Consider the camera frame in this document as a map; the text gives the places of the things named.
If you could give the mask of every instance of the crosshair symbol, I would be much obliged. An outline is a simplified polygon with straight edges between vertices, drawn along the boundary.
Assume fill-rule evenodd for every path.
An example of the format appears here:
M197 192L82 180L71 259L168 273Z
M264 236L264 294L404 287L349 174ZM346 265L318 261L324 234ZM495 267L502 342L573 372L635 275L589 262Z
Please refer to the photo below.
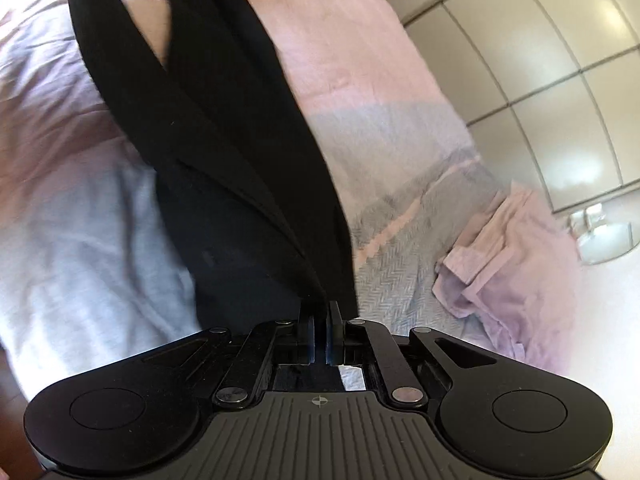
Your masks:
M314 403L318 408L322 408L326 403L331 401L326 397L318 395L317 397L314 397L313 399L311 399L310 402Z

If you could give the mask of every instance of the brown floor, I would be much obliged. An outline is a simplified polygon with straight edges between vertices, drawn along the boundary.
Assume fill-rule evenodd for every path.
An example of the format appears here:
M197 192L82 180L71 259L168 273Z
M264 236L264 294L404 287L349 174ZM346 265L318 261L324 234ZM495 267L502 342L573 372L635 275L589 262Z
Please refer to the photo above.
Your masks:
M10 480L35 480L42 475L22 428L26 406L0 348L0 468Z

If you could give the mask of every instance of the black fabric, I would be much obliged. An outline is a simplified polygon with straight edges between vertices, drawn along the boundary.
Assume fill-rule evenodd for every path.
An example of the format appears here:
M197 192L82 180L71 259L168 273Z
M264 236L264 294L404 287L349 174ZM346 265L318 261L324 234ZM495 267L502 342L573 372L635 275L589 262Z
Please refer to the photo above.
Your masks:
M320 149L247 0L170 0L165 70L120 0L68 0L82 58L158 174L204 326L246 332L300 298L357 316L351 243Z

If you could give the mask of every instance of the triangular cutout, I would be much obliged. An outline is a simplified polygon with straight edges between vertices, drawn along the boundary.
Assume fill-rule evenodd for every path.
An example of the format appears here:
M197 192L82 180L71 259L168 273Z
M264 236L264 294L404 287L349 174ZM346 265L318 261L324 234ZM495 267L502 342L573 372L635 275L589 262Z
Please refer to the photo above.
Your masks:
M476 368L497 363L494 358L475 352L449 339L438 338L436 344L460 368Z

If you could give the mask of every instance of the crumpled pink cloth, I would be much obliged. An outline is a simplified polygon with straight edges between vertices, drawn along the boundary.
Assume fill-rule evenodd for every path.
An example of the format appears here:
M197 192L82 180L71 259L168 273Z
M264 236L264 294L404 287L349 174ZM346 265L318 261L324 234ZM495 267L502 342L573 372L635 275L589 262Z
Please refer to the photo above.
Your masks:
M471 218L439 262L433 293L454 316L476 314L502 355L566 370L577 306L575 241L537 192L514 184Z

